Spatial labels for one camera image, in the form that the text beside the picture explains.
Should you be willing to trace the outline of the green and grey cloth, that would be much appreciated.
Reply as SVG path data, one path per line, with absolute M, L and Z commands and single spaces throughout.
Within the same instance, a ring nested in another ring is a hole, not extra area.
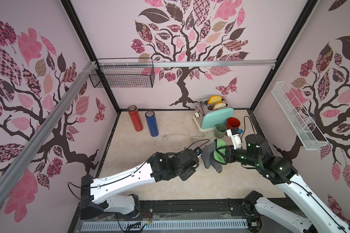
M 215 150 L 219 147 L 226 146 L 226 143 L 222 139 L 215 139 L 209 145 L 205 146 L 202 150 L 201 158 L 204 163 L 204 167 L 209 169 L 213 167 L 217 173 L 222 172 L 223 163 L 220 162 L 220 159 L 217 159 L 214 156 L 214 153 L 218 154 Z

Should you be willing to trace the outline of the red thermos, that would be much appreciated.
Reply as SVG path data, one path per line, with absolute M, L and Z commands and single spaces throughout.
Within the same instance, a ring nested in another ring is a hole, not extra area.
M 137 109 L 137 106 L 131 105 L 127 108 L 127 111 L 129 113 L 129 116 L 131 118 L 131 121 L 133 123 L 133 126 L 137 132 L 140 132 L 143 130 L 143 124 L 140 118 L 139 111 Z

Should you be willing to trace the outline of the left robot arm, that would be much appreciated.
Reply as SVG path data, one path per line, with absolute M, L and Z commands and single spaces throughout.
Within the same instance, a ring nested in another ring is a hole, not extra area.
M 181 152 L 157 152 L 144 163 L 116 175 L 81 179 L 80 218 L 91 219 L 104 213 L 136 215 L 141 211 L 137 195 L 121 193 L 134 187 L 169 181 L 179 177 L 182 181 L 191 177 L 199 167 L 202 149 L 185 148 Z

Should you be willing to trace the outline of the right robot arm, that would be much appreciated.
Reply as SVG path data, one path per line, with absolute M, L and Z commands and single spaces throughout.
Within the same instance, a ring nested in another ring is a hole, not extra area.
M 287 160 L 272 153 L 266 138 L 248 135 L 245 149 L 239 135 L 231 139 L 232 145 L 216 148 L 222 163 L 238 162 L 247 169 L 256 170 L 282 190 L 304 216 L 271 202 L 257 191 L 250 192 L 244 199 L 249 214 L 266 216 L 294 233 L 350 233 L 350 224 L 320 200 Z

